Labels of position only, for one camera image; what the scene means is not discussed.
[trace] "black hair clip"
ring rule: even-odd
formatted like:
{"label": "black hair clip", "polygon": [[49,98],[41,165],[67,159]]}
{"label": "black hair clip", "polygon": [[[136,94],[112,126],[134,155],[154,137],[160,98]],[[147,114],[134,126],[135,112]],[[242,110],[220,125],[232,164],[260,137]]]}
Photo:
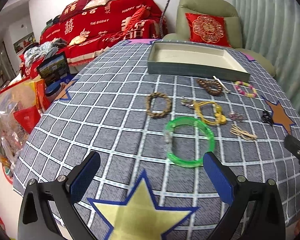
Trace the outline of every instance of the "black hair clip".
{"label": "black hair clip", "polygon": [[266,110],[263,110],[263,112],[262,112],[261,122],[268,123],[271,126],[274,125],[274,122],[273,122],[273,119],[272,119],[270,113]]}

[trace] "sofa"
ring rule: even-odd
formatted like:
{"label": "sofa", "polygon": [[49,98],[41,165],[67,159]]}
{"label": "sofa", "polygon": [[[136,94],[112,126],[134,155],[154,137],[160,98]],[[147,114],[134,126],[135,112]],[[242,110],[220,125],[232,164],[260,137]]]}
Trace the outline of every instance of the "sofa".
{"label": "sofa", "polygon": [[[142,7],[149,13],[139,17],[133,26],[128,27],[130,19]],[[47,28],[40,36],[40,44],[63,38],[68,43],[76,36],[86,37],[86,41],[67,46],[58,51],[65,52],[71,67],[84,66],[104,50],[126,39],[159,38],[161,10],[153,0],[111,0],[104,6],[80,11],[71,18]],[[164,22],[164,32],[168,33]],[[43,58],[36,60],[26,72],[32,78],[37,76],[36,68]]]}
{"label": "sofa", "polygon": [[190,27],[185,13],[207,14],[224,17],[226,34],[233,49],[253,57],[270,75],[275,76],[275,68],[261,54],[242,47],[242,30],[238,12],[224,0],[180,0],[177,11],[176,33],[164,36],[164,40],[189,41]]}

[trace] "green armchair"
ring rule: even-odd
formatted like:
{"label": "green armchair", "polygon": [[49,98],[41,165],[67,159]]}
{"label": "green armchair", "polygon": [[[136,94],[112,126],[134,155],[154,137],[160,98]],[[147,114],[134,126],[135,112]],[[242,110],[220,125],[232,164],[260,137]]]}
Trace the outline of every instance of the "green armchair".
{"label": "green armchair", "polygon": [[189,41],[190,28],[185,13],[208,14],[225,18],[227,38],[233,49],[252,56],[270,75],[275,68],[269,60],[252,50],[242,48],[242,31],[238,12],[223,0],[180,0],[177,11],[176,33],[164,36],[164,40]]}

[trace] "green curtain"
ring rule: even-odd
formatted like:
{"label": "green curtain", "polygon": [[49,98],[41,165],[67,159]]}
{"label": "green curtain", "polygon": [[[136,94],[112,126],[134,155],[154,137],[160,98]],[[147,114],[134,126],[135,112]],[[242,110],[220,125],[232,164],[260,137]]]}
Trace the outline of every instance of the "green curtain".
{"label": "green curtain", "polygon": [[300,115],[300,5],[296,0],[234,0],[243,47],[276,68],[276,80]]}

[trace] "gray plaid tablecloth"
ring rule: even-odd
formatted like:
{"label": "gray plaid tablecloth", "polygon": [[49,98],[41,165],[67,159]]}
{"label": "gray plaid tablecloth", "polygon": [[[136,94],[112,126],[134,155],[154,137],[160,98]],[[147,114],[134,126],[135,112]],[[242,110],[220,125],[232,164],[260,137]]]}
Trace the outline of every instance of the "gray plaid tablecloth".
{"label": "gray plaid tablecloth", "polygon": [[[109,227],[95,213],[87,197],[123,201],[144,169],[160,206],[199,207],[167,238],[205,239],[227,206],[220,201],[202,167],[181,168],[166,159],[162,131],[168,120],[195,117],[193,110],[180,104],[182,97],[213,100],[222,106],[225,115],[230,111],[242,113],[246,120],[236,124],[258,136],[256,141],[245,141],[231,134],[230,119],[225,125],[211,126],[216,140],[215,155],[236,175],[260,182],[274,179],[286,223],[293,222],[300,211],[300,166],[283,147],[283,127],[260,122],[262,110],[270,111],[261,96],[273,103],[279,99],[296,123],[292,135],[300,140],[300,117],[276,81],[256,61],[250,62],[240,52],[227,49],[250,72],[250,83],[257,89],[258,97],[239,95],[232,82],[224,82],[231,94],[212,97],[196,84],[194,77],[147,74],[150,49],[150,44],[119,42],[75,77],[78,81],[68,89],[68,99],[54,102],[28,138],[15,169],[14,190],[22,195],[31,178],[46,182],[66,175],[90,150],[96,150],[101,156],[101,167],[84,198],[75,206],[98,239],[104,239]],[[145,97],[154,91],[166,93],[173,100],[172,111],[165,118],[155,120],[146,115]],[[153,110],[162,110],[164,106],[162,98],[153,100]],[[205,107],[203,114],[214,120],[211,106]],[[174,152],[181,158],[199,158],[207,145],[205,137],[190,127],[182,127],[174,134]],[[55,203],[50,206],[63,225]],[[237,235],[242,232],[251,208],[249,204]]]}

